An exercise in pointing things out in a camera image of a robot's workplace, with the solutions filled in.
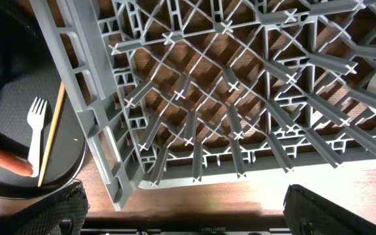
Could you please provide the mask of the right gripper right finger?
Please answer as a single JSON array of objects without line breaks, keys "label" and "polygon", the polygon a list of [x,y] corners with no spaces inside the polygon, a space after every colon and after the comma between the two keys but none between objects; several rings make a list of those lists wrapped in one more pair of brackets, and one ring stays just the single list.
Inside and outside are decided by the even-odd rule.
[{"label": "right gripper right finger", "polygon": [[376,235],[376,225],[298,185],[289,185],[283,215],[292,234]]}]

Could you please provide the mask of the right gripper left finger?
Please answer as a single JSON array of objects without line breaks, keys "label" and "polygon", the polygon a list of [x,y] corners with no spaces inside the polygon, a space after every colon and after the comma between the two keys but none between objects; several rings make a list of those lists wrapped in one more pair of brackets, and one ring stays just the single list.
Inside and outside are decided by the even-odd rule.
[{"label": "right gripper left finger", "polygon": [[74,182],[14,215],[0,219],[0,234],[79,234],[89,210],[83,183]]}]

